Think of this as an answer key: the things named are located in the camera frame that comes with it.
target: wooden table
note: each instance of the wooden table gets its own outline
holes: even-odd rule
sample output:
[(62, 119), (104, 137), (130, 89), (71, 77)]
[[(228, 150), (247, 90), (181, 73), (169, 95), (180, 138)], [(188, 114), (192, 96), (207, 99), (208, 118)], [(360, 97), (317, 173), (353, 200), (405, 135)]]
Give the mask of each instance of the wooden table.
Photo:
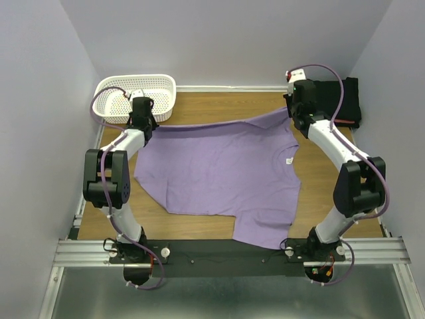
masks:
[[(280, 93), (225, 92), (178, 93), (172, 117), (162, 124), (202, 124), (239, 120), (265, 114), (285, 105)], [(291, 237), (306, 237), (309, 230), (320, 223), (333, 206), (332, 193), (338, 172), (330, 159), (297, 130), (292, 128), (299, 142), (294, 158), (294, 169), (301, 180), (301, 191)], [(351, 133), (341, 131), (350, 140)], [(101, 145), (110, 143), (118, 131), (106, 128)], [(133, 178), (136, 157), (129, 161), (131, 176), (130, 205), (137, 221), (143, 225), (148, 239), (230, 239), (234, 217), (190, 216), (168, 214)], [(86, 205), (78, 239), (102, 240), (115, 235), (106, 217), (91, 203)], [(361, 221), (346, 237), (381, 237), (376, 219)]]

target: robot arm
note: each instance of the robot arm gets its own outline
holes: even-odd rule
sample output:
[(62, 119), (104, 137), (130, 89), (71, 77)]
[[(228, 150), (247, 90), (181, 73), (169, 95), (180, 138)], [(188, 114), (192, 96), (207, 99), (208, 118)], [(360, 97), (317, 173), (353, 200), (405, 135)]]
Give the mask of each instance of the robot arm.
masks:
[[(146, 236), (143, 227), (135, 220), (128, 203), (130, 195), (128, 161), (148, 143), (152, 137), (152, 131), (158, 125), (151, 113), (153, 100), (144, 97), (142, 91), (132, 92), (130, 104), (132, 112), (129, 113), (127, 129), (100, 150), (86, 152), (83, 196), (108, 218), (112, 215), (114, 223), (122, 233), (131, 240), (145, 245)], [(106, 183), (112, 201), (111, 210), (108, 207), (100, 177), (100, 159), (105, 150), (109, 150), (106, 155), (105, 170)], [(121, 236), (117, 238), (121, 243), (129, 243)]]
[(310, 231), (307, 239), (308, 249), (314, 254), (315, 250), (323, 248), (322, 244), (338, 243), (340, 236), (357, 217), (381, 206), (385, 201), (382, 183), (357, 154), (369, 159), (383, 175), (385, 162), (381, 158), (370, 158), (337, 128), (331, 129), (329, 116), (315, 107), (315, 85), (313, 81), (306, 79), (302, 69), (287, 74), (287, 80), (288, 94), (284, 98), (295, 127), (304, 137), (318, 145), (339, 170), (333, 192), (335, 206), (326, 218)]

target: gray wall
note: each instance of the gray wall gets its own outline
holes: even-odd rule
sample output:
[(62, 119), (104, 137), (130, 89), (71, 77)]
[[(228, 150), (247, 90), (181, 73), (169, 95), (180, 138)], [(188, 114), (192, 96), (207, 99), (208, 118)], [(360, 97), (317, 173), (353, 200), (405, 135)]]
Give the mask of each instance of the gray wall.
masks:
[(307, 62), (347, 76), (389, 0), (61, 0), (102, 78), (284, 85)]
[(96, 135), (98, 75), (57, 0), (3, 1), (0, 43), (0, 317), (38, 318)]
[(356, 63), (363, 123), (357, 143), (387, 164), (384, 222), (402, 235), (425, 300), (425, 2), (394, 0)]

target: metal frame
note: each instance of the metal frame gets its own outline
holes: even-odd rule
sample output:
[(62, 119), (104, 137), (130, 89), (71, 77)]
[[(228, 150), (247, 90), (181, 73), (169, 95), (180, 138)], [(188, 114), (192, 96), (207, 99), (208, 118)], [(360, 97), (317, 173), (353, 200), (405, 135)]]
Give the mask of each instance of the metal frame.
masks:
[[(346, 239), (346, 241), (355, 252), (356, 265), (394, 265), (394, 271), (410, 317), (413, 319), (425, 318), (424, 307), (410, 271), (410, 258), (401, 237), (359, 238)], [(51, 318), (53, 315), (62, 275), (66, 267), (124, 267), (124, 265), (110, 264), (109, 258), (109, 254), (103, 249), (103, 241), (59, 241), (39, 318)], [(345, 262), (336, 264), (351, 263), (351, 254), (347, 248), (345, 258)], [(304, 263), (304, 266), (321, 264)], [(150, 264), (126, 266), (150, 267)]]
[[(401, 238), (345, 239), (354, 249), (356, 265), (409, 264), (406, 246)], [(53, 267), (116, 267), (109, 263), (109, 254), (103, 249), (103, 241), (59, 241)], [(351, 253), (345, 247), (346, 261), (336, 265), (349, 265)], [(322, 265), (323, 262), (304, 263), (304, 266)], [(149, 267), (149, 264), (138, 266)]]

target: wire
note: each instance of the wire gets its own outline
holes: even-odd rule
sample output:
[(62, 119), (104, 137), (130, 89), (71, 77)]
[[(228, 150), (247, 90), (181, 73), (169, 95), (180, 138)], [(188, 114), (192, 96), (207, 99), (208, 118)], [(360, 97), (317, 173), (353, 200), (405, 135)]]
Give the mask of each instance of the wire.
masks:
[(283, 241), (281, 241), (280, 242), (280, 244), (279, 244), (279, 248), (281, 249), (281, 250), (285, 250), (285, 248), (282, 248), (282, 244), (284, 244), (284, 243), (286, 243), (286, 241), (288, 240), (288, 238), (285, 238)]
[(267, 258), (265, 258), (265, 259), (263, 259), (263, 263), (268, 263), (268, 261), (270, 260), (270, 259), (272, 259), (272, 257), (274, 257), (274, 256), (278, 256), (278, 255), (280, 255), (280, 254), (282, 254), (282, 251), (283, 252), (285, 252), (285, 250), (284, 249), (280, 249), (280, 250), (278, 250), (278, 251), (272, 251), (268, 256), (267, 256)]
[(118, 253), (118, 250), (117, 250), (117, 249), (106, 249), (106, 248), (105, 248), (106, 241), (111, 241), (111, 242), (113, 242), (114, 244), (116, 244), (116, 243), (117, 243), (117, 241), (116, 241), (115, 239), (111, 238), (111, 237), (107, 237), (107, 238), (105, 238), (105, 240), (104, 240), (104, 244), (103, 244), (104, 251), (107, 251), (108, 253)]
[(331, 254), (331, 253), (329, 253), (329, 256), (326, 258), (325, 263), (323, 264), (323, 266), (322, 266), (322, 267), (320, 267), (320, 268), (319, 268), (319, 270), (322, 270), (323, 268), (325, 268), (325, 267), (326, 267), (327, 262), (329, 261), (329, 259), (331, 259), (331, 260), (332, 260), (332, 265), (331, 265), (331, 267), (333, 266), (333, 264), (335, 264), (335, 258), (333, 258), (332, 254)]
[(351, 252), (351, 264), (350, 264), (350, 267), (348, 268), (348, 270), (345, 272), (345, 274), (343, 276), (341, 276), (340, 278), (338, 278), (337, 280), (334, 280), (334, 281), (318, 282), (318, 281), (312, 280), (311, 282), (313, 282), (315, 284), (320, 284), (321, 286), (333, 286), (334, 284), (339, 284), (340, 282), (344, 281), (345, 279), (347, 279), (350, 276), (350, 274), (353, 272), (353, 269), (354, 269), (354, 262), (355, 262), (354, 250), (348, 242), (344, 241), (343, 239), (341, 239), (341, 242), (343, 244), (345, 244)]
[(91, 117), (93, 118), (94, 121), (96, 121), (97, 123), (99, 123), (102, 126), (107, 126), (109, 128), (115, 128), (115, 129), (123, 132), (122, 136), (115, 141), (114, 145), (109, 145), (104, 150), (102, 157), (100, 158), (100, 178), (102, 180), (102, 188), (103, 188), (104, 193), (105, 193), (106, 202), (108, 203), (108, 217), (109, 217), (109, 220), (111, 222), (112, 227), (119, 234), (118, 236), (122, 236), (122, 238), (129, 241), (133, 245), (139, 247), (140, 249), (143, 249), (145, 252), (147, 252), (153, 258), (155, 258), (157, 260), (159, 268), (161, 269), (161, 277), (159, 278), (159, 281), (156, 284), (154, 284), (152, 286), (138, 286), (138, 285), (133, 284), (131, 282), (127, 283), (128, 285), (135, 287), (137, 289), (140, 289), (140, 290), (151, 290), (151, 289), (158, 288), (165, 278), (165, 269), (164, 269), (164, 266), (161, 262), (161, 259), (159, 259), (158, 256), (153, 251), (151, 251), (149, 248), (139, 244), (137, 241), (129, 238), (126, 234), (124, 234), (122, 232), (122, 230), (117, 226), (117, 224), (114, 220), (114, 216), (112, 215), (112, 201), (111, 201), (111, 197), (110, 197), (110, 194), (109, 194), (109, 191), (108, 191), (108, 185), (106, 184), (106, 176), (105, 176), (105, 159), (106, 159), (106, 155), (108, 154), (108, 152), (110, 152), (112, 150), (112, 148), (116, 147), (119, 143), (121, 143), (127, 137), (127, 134), (126, 134), (125, 129), (123, 129), (119, 126), (107, 124), (107, 123), (97, 119), (97, 117), (96, 117), (96, 115), (93, 111), (93, 105), (94, 105), (96, 99), (99, 97), (99, 95), (101, 95), (101, 93), (103, 93), (107, 90), (121, 90), (124, 93), (124, 96), (126, 96), (127, 92), (123, 88), (120, 88), (119, 86), (108, 86), (106, 88), (101, 89), (98, 93), (96, 93), (94, 95), (93, 99), (92, 99), (92, 102), (90, 103), (90, 115), (91, 115)]

